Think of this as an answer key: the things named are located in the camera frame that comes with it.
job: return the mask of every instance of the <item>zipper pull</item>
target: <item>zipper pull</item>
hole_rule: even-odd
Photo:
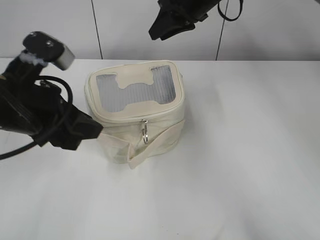
[[[143,119],[142,123],[144,124],[142,128],[142,138],[143,138],[144,144],[147,145],[148,144],[148,128],[147,128],[148,120]]]

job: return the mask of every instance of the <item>white wall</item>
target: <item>white wall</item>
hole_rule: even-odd
[[[227,15],[238,12],[229,0]],[[315,0],[244,0],[242,16],[225,23],[218,59],[320,60],[319,23]]]
[[[196,29],[152,41],[157,0],[92,0],[104,59],[214,60],[223,20],[217,8]],[[242,16],[225,22],[219,60],[319,60],[320,0],[244,0]],[[239,0],[229,0],[236,16]],[[100,59],[91,0],[2,0],[0,57],[14,57],[22,40],[41,30],[77,58]]]
[[[101,58],[90,0],[1,0],[0,57],[15,57],[32,31],[54,36],[77,58]]]

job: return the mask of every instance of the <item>bag strap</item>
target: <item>bag strap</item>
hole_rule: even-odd
[[[242,13],[242,10],[243,10],[243,7],[244,7],[244,0],[239,0],[240,1],[240,11],[239,11],[239,15],[236,17],[236,18],[229,18],[227,17],[222,11],[221,11],[221,8],[220,8],[220,2],[218,3],[218,12],[220,14],[220,16],[224,19],[224,20],[227,20],[229,22],[233,22],[235,20],[237,20],[240,16],[241,16],[241,13]]]
[[[182,120],[181,122],[169,127],[167,130],[165,130],[163,133],[161,133],[153,142],[151,142],[143,152],[141,152],[139,155],[130,158],[128,156],[128,164],[131,169],[136,168],[138,165],[142,164],[149,156],[152,154],[154,150],[156,150],[158,147],[160,147],[162,144],[165,143],[165,141],[174,135],[179,135],[182,128],[184,127],[185,120]]]

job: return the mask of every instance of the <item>black cable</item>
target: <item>black cable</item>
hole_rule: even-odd
[[[67,92],[67,96],[68,96],[65,112],[63,113],[62,117],[57,122],[57,124],[55,124],[53,127],[49,128],[49,130],[45,131],[41,136],[36,138],[37,142],[44,142],[44,144],[45,144],[48,142],[50,136],[58,129],[58,127],[60,127],[60,125],[66,120],[69,113],[71,112],[72,107],[73,107],[73,94],[72,94],[72,90],[71,90],[70,86],[68,85],[68,83],[58,77],[39,76],[35,80],[45,80],[45,81],[49,80],[49,81],[57,82],[65,87],[66,92]],[[20,147],[16,150],[13,150],[13,151],[10,151],[10,152],[4,153],[4,154],[0,154],[0,160],[11,158],[13,156],[21,154],[21,153],[35,147],[37,145],[36,141],[33,141],[33,142],[31,142],[23,147]]]
[[[240,11],[239,11],[239,15],[236,17],[236,18],[229,18],[227,17],[220,9],[220,2],[218,3],[218,12],[220,14],[220,16],[224,19],[224,20],[227,20],[229,22],[233,22],[235,20],[237,20],[240,16],[241,16],[241,13],[242,13],[242,10],[244,8],[244,0],[239,0],[240,1]]]
[[[11,158],[11,157],[13,157],[15,155],[21,154],[21,153],[23,153],[23,152],[35,147],[36,145],[37,145],[37,143],[35,141],[33,141],[33,142],[29,143],[28,145],[20,147],[20,148],[18,148],[16,150],[1,154],[0,155],[0,160],[8,159],[8,158]]]

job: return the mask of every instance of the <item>white table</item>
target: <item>white table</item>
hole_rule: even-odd
[[[133,62],[45,73],[86,111],[87,76]],[[0,239],[320,239],[320,62],[176,63],[187,95],[178,146],[135,170],[108,162],[96,140],[0,161]],[[30,141],[0,131],[2,152]]]

